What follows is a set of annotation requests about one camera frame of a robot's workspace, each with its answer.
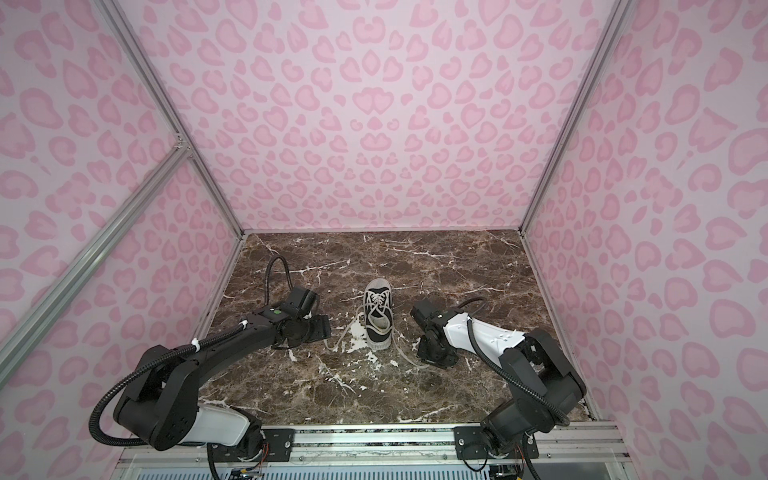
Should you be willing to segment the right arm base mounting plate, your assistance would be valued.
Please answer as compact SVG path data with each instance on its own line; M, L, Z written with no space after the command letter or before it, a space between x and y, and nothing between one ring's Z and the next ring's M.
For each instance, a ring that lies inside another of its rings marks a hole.
M540 456L532 433L499 440L479 425L454 427L452 433L459 460L535 460Z

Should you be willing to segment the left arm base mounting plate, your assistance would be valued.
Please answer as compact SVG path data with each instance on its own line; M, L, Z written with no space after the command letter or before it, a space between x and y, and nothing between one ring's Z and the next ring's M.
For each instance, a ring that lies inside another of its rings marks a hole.
M214 444L208 458L214 463L288 462L291 457L296 430L291 428L266 428L246 433L235 446Z

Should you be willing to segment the black white canvas sneaker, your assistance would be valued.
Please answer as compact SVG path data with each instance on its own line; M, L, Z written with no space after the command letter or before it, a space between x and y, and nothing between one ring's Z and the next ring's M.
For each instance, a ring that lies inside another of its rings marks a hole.
M393 328L392 287L383 278L372 280L363 295L363 313L368 346L379 351L391 345Z

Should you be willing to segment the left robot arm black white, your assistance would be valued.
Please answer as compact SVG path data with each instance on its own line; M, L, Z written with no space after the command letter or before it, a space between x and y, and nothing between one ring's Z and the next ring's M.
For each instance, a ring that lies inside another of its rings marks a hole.
M290 350L330 336L327 315L293 315L280 307L249 313L228 330L180 347L156 345L97 401L88 420L89 434L107 446L149 445L158 451L185 443L237 445L258 419L237 411L243 427L228 427L222 434L213 431L202 439L201 387L257 350Z

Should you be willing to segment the white shoelace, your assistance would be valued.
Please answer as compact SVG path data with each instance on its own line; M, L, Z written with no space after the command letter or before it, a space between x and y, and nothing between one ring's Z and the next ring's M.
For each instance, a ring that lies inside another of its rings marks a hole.
M353 353L355 351L361 350L363 348L367 348L368 352L366 355L372 359L375 358L376 352L384 352L388 350L394 350L398 353L398 355L402 358L403 361L413 365L416 369L422 369L423 366L410 357L408 357L405 353L405 351L399 346L399 344L396 341L396 337L399 335L399 333L395 329L395 315L394 315L394 309L393 309L393 328L392 328L392 335L391 335L391 345L387 349L374 351L372 350L366 341L366 333L365 333L365 327L364 327L364 313L363 313L363 294L361 295L362 298L362 306L357 309L354 317L350 320L350 322L347 324L347 326L342 331L339 338L335 341L333 346L331 347L331 350L333 352L341 352L341 353Z

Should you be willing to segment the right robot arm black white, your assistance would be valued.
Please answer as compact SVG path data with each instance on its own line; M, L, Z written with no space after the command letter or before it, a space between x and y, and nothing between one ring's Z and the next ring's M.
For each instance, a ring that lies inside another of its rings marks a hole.
M481 422L470 453L504 458L523 454L537 432L570 424L569 413L585 397L586 385L558 343L545 330L505 330L475 319L461 306L440 311L428 300L410 315L422 329L417 355L425 363L447 369L458 352L475 354L508 385L512 398Z

